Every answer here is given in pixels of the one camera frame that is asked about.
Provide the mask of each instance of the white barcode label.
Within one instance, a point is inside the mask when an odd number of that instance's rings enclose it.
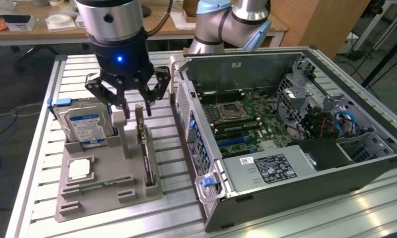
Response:
[[[255,162],[254,157],[240,158],[240,162],[243,165],[251,164]]]

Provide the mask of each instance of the blue led light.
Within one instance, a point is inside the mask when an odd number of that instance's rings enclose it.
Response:
[[[123,63],[124,62],[124,57],[123,56],[116,56],[118,62]]]

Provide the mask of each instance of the blue hard drive label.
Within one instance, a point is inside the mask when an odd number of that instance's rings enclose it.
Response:
[[[75,130],[74,133],[84,145],[95,145],[104,142],[106,133],[103,126],[99,125],[99,114],[71,117],[70,120]]]
[[[298,177],[284,154],[255,159],[255,164],[266,183],[274,183]]]

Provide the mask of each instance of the motherboard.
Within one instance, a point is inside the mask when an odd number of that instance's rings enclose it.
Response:
[[[200,93],[224,158],[282,148],[294,140],[276,114],[276,98],[259,88]]]

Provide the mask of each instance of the wooden cabinet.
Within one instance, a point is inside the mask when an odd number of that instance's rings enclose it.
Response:
[[[316,46],[334,58],[371,0],[272,0],[290,26],[282,46]]]

